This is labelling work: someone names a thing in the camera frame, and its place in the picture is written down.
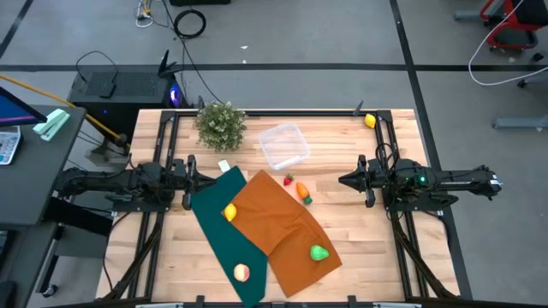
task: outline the carrot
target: carrot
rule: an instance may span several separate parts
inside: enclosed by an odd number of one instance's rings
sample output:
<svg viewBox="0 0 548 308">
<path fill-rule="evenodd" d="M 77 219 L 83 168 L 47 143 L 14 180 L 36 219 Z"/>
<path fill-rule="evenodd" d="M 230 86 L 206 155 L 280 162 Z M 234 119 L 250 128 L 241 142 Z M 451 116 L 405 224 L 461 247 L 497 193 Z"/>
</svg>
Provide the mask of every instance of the carrot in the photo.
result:
<svg viewBox="0 0 548 308">
<path fill-rule="evenodd" d="M 297 194 L 299 195 L 299 198 L 304 201 L 305 204 L 311 204 L 312 198 L 310 198 L 310 193 L 307 190 L 307 187 L 304 186 L 304 184 L 298 182 L 297 183 Z"/>
</svg>

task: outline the concrete floor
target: concrete floor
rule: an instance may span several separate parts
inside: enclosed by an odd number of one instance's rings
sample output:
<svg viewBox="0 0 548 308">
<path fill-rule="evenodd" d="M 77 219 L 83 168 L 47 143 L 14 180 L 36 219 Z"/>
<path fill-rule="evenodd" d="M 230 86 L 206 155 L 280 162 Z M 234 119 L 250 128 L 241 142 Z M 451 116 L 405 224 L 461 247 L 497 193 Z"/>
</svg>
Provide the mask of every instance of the concrete floor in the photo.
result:
<svg viewBox="0 0 548 308">
<path fill-rule="evenodd" d="M 398 0 L 409 49 L 415 64 L 464 65 L 487 34 L 481 23 L 455 22 L 455 9 L 478 8 L 484 1 Z M 0 2 L 0 38 L 8 32 L 23 0 Z M 101 50 L 118 64 L 157 64 L 165 49 L 179 60 L 180 42 L 163 27 L 134 25 L 136 0 L 34 1 L 0 58 L 0 74 L 7 74 L 59 97 L 67 97 L 72 65 L 84 53 Z M 234 0 L 226 6 L 196 6 L 207 18 L 204 34 L 188 41 L 193 59 L 201 64 L 354 63 L 404 64 L 390 2 L 385 0 Z M 181 11 L 170 7 L 172 14 Z M 152 12 L 165 23 L 161 3 Z M 185 21 L 196 28 L 197 21 Z M 537 50 L 521 55 L 491 53 L 484 48 L 478 64 L 515 65 L 548 45 L 539 33 Z M 105 64 L 90 56 L 85 64 Z M 24 73 L 9 65 L 53 65 L 48 71 Z M 371 69 L 235 70 L 201 72 L 223 100 L 253 108 L 413 108 L 414 93 L 406 71 Z M 477 73 L 482 80 L 502 80 L 522 74 Z M 486 164 L 504 182 L 492 202 L 459 194 L 452 206 L 468 279 L 475 299 L 548 304 L 548 213 L 545 177 L 546 132 L 497 131 L 497 116 L 548 113 L 545 84 L 519 89 L 515 82 L 483 87 L 466 72 L 419 72 L 419 86 L 444 169 L 470 169 Z M 196 73 L 186 72 L 188 97 L 211 95 Z M 32 104 L 55 104 L 10 84 L 0 82 Z M 83 130 L 100 137 L 89 125 Z M 77 141 L 70 158 L 96 169 L 83 158 L 90 145 Z M 86 271 L 71 270 L 79 264 Z M 92 299 L 100 262 L 65 258 L 54 282 L 64 291 L 51 299 L 33 299 L 29 306 L 60 305 Z"/>
</svg>

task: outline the plastic container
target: plastic container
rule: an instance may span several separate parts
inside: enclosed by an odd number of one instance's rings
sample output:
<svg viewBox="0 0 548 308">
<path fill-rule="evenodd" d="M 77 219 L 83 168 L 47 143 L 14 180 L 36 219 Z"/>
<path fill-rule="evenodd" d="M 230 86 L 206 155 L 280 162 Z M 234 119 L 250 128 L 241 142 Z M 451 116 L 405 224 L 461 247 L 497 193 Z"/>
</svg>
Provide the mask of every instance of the plastic container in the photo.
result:
<svg viewBox="0 0 548 308">
<path fill-rule="evenodd" d="M 287 168 L 310 156 L 310 148 L 295 124 L 282 124 L 259 133 L 260 146 L 274 170 Z"/>
</svg>

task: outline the small green plant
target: small green plant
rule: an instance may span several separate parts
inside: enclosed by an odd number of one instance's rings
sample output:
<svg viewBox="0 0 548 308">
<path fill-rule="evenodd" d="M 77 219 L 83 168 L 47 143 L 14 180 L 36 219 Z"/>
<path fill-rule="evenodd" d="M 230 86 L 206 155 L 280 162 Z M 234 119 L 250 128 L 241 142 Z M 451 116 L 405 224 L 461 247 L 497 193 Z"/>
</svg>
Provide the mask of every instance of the small green plant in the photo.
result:
<svg viewBox="0 0 548 308">
<path fill-rule="evenodd" d="M 233 151 L 243 140 L 245 112 L 239 111 L 230 102 L 213 102 L 200 110 L 196 117 L 198 142 L 217 152 Z"/>
</svg>

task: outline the green cloth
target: green cloth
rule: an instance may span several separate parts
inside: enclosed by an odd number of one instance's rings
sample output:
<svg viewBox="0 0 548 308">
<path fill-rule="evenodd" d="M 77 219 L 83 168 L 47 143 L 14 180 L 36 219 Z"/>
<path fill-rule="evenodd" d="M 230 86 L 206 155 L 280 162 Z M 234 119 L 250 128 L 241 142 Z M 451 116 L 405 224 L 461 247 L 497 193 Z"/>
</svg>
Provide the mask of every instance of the green cloth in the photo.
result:
<svg viewBox="0 0 548 308">
<path fill-rule="evenodd" d="M 193 195 L 192 208 L 224 273 L 248 308 L 265 297 L 266 255 L 221 214 L 245 185 L 241 171 L 234 167 L 221 175 L 215 185 Z M 234 278 L 237 264 L 249 267 L 247 281 Z"/>
</svg>

